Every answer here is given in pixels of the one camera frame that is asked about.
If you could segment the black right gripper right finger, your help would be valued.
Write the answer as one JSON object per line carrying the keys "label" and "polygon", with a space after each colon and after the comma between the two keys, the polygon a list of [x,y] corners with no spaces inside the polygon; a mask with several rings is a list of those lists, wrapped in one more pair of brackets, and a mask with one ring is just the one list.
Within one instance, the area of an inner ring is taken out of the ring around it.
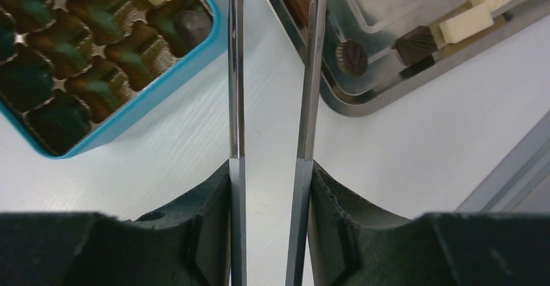
{"label": "black right gripper right finger", "polygon": [[393,214],[314,164],[309,250],[315,285],[548,285],[549,216]]}

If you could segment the teal chocolate box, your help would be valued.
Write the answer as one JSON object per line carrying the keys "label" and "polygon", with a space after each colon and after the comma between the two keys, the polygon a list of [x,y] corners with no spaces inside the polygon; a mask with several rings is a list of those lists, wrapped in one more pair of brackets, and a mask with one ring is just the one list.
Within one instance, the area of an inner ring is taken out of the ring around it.
{"label": "teal chocolate box", "polygon": [[214,0],[1,0],[1,115],[44,156],[105,145],[226,48]]}

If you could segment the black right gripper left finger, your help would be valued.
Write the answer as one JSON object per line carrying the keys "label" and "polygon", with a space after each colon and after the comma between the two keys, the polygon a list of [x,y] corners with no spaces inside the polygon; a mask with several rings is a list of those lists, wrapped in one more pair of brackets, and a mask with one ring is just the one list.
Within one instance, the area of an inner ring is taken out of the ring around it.
{"label": "black right gripper left finger", "polygon": [[92,211],[1,215],[2,285],[227,285],[228,164],[136,220]]}

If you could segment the steel serving tongs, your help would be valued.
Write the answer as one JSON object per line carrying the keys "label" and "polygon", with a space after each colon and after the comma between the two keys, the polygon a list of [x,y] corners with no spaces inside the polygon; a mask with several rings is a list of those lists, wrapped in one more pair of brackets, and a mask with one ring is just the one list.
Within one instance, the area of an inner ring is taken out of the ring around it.
{"label": "steel serving tongs", "polygon": [[[286,285],[301,285],[309,216],[313,151],[320,97],[327,0],[308,0],[309,23],[294,175]],[[231,181],[231,283],[246,285],[244,0],[228,1],[229,171]]]}

